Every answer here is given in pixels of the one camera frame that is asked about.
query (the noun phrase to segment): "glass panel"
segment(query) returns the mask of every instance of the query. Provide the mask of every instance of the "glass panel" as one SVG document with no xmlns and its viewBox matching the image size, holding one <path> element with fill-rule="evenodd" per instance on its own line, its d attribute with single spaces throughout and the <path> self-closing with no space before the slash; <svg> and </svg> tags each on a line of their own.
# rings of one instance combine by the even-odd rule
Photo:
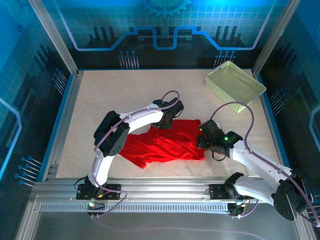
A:
<svg viewBox="0 0 320 240">
<path fill-rule="evenodd" d="M 80 69 L 252 68 L 287 0 L 46 0 Z"/>
<path fill-rule="evenodd" d="M 11 240 L 36 181 L 70 73 L 28 1 L 1 4 L 0 239 Z M 29 156 L 39 163 L 22 161 Z"/>
<path fill-rule="evenodd" d="M 320 203 L 319 11 L 320 1 L 300 2 L 261 71 L 289 163 L 294 169 L 307 171 L 317 205 Z"/>
</svg>

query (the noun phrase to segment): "green plastic basket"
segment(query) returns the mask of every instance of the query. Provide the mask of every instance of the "green plastic basket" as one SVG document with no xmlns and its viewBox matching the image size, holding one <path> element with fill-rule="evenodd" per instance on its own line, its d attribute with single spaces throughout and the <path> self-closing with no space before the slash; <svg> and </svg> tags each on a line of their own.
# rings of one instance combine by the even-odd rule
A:
<svg viewBox="0 0 320 240">
<path fill-rule="evenodd" d="M 267 90 L 264 85 L 231 61 L 226 61 L 210 72 L 205 78 L 205 85 L 225 103 L 239 101 L 247 105 Z M 240 104 L 229 106 L 237 113 L 246 108 Z"/>
</svg>

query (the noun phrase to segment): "beige work surface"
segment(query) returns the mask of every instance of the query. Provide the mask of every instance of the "beige work surface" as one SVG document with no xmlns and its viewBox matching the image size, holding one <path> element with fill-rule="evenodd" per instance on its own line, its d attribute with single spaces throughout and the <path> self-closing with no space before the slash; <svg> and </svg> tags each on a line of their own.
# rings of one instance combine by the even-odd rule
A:
<svg viewBox="0 0 320 240">
<path fill-rule="evenodd" d="M 192 70 L 97 70 L 85 71 L 76 99 L 71 123 L 59 163 L 57 178 L 86 176 L 92 167 L 94 132 L 106 113 L 115 110 L 127 113 L 148 106 L 161 99 L 169 90 L 177 90 L 184 105 L 178 119 L 206 121 L 213 111 L 224 102 L 205 86 L 209 69 Z M 170 93 L 165 100 L 175 97 Z M 255 123 L 248 142 L 255 149 L 279 162 L 274 142 L 267 124 L 260 99 L 251 105 Z M 229 106 L 222 108 L 214 117 L 223 131 L 234 131 L 241 136 L 251 123 L 250 112 L 245 109 L 236 113 Z M 149 126 L 133 132 L 147 132 Z M 113 159 L 109 177 L 228 177 L 235 172 L 256 176 L 242 164 L 226 158 L 218 162 L 206 151 L 205 160 L 174 160 L 149 163 L 142 169 L 119 154 Z"/>
</svg>

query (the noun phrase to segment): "crumpled fabric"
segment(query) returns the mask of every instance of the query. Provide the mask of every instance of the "crumpled fabric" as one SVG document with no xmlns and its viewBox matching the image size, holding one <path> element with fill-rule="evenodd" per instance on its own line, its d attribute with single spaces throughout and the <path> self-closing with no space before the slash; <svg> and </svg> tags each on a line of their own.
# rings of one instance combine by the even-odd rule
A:
<svg viewBox="0 0 320 240">
<path fill-rule="evenodd" d="M 147 163 L 165 163 L 173 160 L 204 160 L 205 149 L 197 148 L 201 121 L 176 119 L 171 129 L 150 127 L 140 135 L 129 134 L 119 153 L 140 168 Z"/>
</svg>

